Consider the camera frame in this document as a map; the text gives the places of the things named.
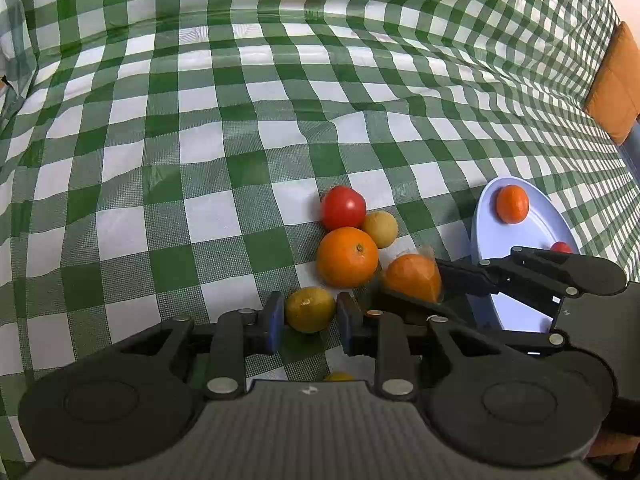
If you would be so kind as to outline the red tomato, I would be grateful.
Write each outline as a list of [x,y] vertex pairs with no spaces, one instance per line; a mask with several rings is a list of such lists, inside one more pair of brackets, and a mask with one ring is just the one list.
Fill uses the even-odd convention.
[[551,245],[550,249],[552,252],[562,252],[563,254],[572,254],[574,252],[573,248],[565,242],[555,242]]
[[334,186],[321,201],[321,222],[328,231],[344,226],[359,228],[366,214],[364,198],[345,185]]

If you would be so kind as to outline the plastic orange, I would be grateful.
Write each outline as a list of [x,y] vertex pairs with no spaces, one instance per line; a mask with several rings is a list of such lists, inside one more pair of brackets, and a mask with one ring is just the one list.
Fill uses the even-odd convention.
[[442,277],[431,249],[403,252],[386,268],[386,288],[410,298],[438,304],[442,300]]

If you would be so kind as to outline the light blue plate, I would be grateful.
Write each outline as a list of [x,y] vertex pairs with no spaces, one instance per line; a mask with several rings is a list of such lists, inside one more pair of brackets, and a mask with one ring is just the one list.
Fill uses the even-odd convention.
[[[529,211],[520,223],[503,222],[496,211],[499,192],[509,185],[516,185],[529,200]],[[523,256],[534,249],[545,252],[556,242],[568,245],[571,252],[579,252],[578,244],[562,214],[547,195],[535,185],[516,177],[498,177],[488,182],[477,201],[472,221],[471,258],[480,260],[504,259],[517,269],[528,264]],[[544,306],[539,312],[524,302],[522,296],[510,297],[504,292],[472,301],[477,322],[514,332],[547,333],[558,312],[562,297],[547,294],[536,301]]]

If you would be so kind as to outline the green white checkered cloth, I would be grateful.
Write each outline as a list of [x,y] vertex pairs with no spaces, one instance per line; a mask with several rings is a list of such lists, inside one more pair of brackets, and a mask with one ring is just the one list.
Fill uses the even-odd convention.
[[484,185],[536,185],[639,274],[639,188],[584,110],[611,0],[1,0],[1,474],[51,370],[179,314],[318,283],[321,196],[393,258],[469,255]]

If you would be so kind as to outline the small yellow lemon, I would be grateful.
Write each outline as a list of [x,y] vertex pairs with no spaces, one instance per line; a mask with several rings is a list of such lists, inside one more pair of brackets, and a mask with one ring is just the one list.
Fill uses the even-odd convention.
[[384,210],[368,212],[361,229],[372,238],[378,248],[390,246],[398,237],[397,220]]

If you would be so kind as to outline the red tomato top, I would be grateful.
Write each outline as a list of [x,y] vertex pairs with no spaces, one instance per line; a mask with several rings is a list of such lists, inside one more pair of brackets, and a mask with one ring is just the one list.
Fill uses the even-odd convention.
[[321,201],[321,222],[328,231],[344,226],[359,228],[366,214],[364,198],[345,185],[334,186]]

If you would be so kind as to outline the bare orange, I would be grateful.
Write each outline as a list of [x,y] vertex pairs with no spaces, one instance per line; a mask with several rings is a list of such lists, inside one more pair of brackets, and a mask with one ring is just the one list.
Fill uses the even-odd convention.
[[524,188],[515,184],[504,186],[497,195],[496,214],[507,224],[523,222],[528,216],[529,199]]
[[378,246],[366,232],[344,226],[322,238],[317,270],[333,288],[356,288],[372,278],[378,268]]

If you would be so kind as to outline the yellow lemon bottom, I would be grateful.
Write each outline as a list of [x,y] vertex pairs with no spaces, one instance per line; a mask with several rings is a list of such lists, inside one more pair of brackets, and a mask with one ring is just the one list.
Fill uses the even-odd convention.
[[355,377],[345,372],[332,372],[326,378],[325,382],[353,382]]

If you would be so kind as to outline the orange cushion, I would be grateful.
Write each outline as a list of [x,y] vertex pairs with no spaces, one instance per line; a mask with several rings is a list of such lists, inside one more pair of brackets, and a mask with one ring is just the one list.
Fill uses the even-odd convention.
[[621,22],[594,78],[585,102],[585,112],[622,145],[639,116],[639,47],[626,22]]

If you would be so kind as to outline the blue sofa seat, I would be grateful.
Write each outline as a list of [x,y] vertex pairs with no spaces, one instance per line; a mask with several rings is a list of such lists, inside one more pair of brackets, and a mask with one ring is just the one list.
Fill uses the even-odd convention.
[[632,125],[618,151],[634,180],[640,184],[640,122],[638,120]]

